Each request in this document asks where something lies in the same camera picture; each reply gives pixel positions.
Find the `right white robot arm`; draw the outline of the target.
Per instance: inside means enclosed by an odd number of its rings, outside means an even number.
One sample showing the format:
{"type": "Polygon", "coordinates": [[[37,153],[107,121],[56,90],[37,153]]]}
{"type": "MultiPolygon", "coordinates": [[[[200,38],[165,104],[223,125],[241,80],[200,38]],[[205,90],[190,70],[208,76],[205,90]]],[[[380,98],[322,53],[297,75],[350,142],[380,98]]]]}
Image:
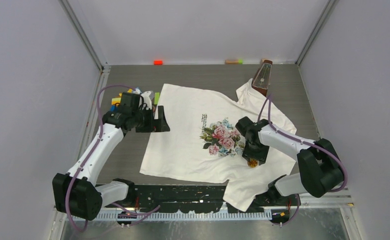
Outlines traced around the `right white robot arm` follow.
{"type": "Polygon", "coordinates": [[[242,157],[247,162],[264,164],[269,159],[269,149],[274,148],[298,163],[299,173],[282,175],[268,184],[265,195],[272,204],[281,205],[296,194],[320,198],[345,187],[346,169],[329,140],[300,138],[266,119],[253,122],[247,116],[238,120],[236,129],[245,138],[242,157]]]}

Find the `white floral t-shirt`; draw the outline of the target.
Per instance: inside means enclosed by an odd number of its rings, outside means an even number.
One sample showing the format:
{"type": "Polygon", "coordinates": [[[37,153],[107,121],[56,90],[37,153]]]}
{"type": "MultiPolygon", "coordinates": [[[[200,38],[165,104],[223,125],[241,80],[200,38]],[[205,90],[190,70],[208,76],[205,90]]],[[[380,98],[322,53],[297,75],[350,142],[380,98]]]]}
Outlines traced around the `white floral t-shirt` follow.
{"type": "Polygon", "coordinates": [[[266,162],[250,167],[242,157],[244,137],[236,123],[243,117],[270,119],[292,134],[295,125],[275,105],[262,109],[265,97],[250,82],[236,90],[237,100],[206,89],[164,84],[159,104],[169,132],[151,134],[142,160],[144,175],[176,180],[226,183],[223,200],[245,212],[268,184],[288,175],[295,161],[271,148],[266,162]]]}

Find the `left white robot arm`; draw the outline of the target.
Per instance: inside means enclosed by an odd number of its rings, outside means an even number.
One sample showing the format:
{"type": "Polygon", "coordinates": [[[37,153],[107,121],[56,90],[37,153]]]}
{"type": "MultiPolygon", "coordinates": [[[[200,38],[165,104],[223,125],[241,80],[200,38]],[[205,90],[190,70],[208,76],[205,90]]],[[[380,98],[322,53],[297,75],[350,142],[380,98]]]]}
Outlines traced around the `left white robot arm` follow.
{"type": "Polygon", "coordinates": [[[102,116],[94,139],[80,159],[67,173],[58,173],[52,180],[57,211],[91,221],[105,206],[121,203],[130,207],[135,203],[133,182],[115,178],[108,184],[97,185],[97,180],[109,156],[129,131],[170,131],[164,107],[154,107],[154,98],[152,91],[124,92],[120,102],[102,116]]]}

